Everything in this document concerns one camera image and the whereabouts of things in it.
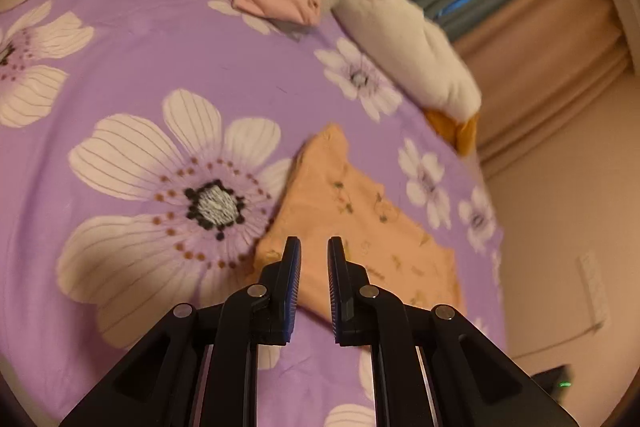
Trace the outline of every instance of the white power strip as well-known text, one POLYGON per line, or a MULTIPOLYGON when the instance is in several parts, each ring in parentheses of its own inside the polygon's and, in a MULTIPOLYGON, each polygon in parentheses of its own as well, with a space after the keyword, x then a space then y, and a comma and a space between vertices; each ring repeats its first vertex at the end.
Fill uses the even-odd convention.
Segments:
POLYGON ((600 266, 593 252, 587 252, 578 257, 578 265, 587 289, 594 327, 601 330, 610 325, 611 314, 600 266))

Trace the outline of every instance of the wall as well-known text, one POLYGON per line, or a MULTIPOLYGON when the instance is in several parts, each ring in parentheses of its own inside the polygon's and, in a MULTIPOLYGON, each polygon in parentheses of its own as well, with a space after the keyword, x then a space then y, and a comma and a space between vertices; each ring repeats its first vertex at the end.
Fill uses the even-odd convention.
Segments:
POLYGON ((640 365, 640 78, 625 75, 488 187, 506 232, 510 356, 589 327, 576 259, 596 255, 610 327, 517 362, 527 373, 572 364, 564 405, 581 427, 599 426, 640 365))

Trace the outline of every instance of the brown curtain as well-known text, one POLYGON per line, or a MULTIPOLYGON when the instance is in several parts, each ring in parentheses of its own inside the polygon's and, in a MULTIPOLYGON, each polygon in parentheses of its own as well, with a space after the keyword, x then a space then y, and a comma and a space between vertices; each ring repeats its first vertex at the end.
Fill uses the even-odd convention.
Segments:
POLYGON ((478 153, 487 176, 631 67, 612 0, 513 0, 454 47, 482 90, 478 153))

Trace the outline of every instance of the black device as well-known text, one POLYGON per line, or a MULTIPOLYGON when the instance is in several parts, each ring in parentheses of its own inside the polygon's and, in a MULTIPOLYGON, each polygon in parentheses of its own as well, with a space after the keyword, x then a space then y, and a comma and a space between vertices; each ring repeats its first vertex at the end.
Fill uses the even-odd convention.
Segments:
MULTIPOLYGON (((61 427, 255 427, 257 345, 289 342, 300 242, 223 304, 168 312, 61 427), (210 363, 206 363, 207 349, 210 363)), ((576 427, 545 391, 448 305, 407 306, 328 243, 336 343, 371 346, 377 427, 576 427)))

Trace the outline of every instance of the purple bedsheet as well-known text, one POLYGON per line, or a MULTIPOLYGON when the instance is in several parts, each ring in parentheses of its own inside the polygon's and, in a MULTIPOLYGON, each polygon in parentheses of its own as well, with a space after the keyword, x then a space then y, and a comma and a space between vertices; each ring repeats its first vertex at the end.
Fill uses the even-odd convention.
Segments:
MULTIPOLYGON (((172 304, 238 283, 290 159, 331 121, 455 250, 468 318, 504 347, 487 198, 331 17, 295 42, 228 0, 29 0, 0 28, 0 350, 53 416, 172 304), (189 215, 185 189, 213 177, 189 215)), ((310 314, 260 368, 258 425, 372 425, 366 357, 310 314)))

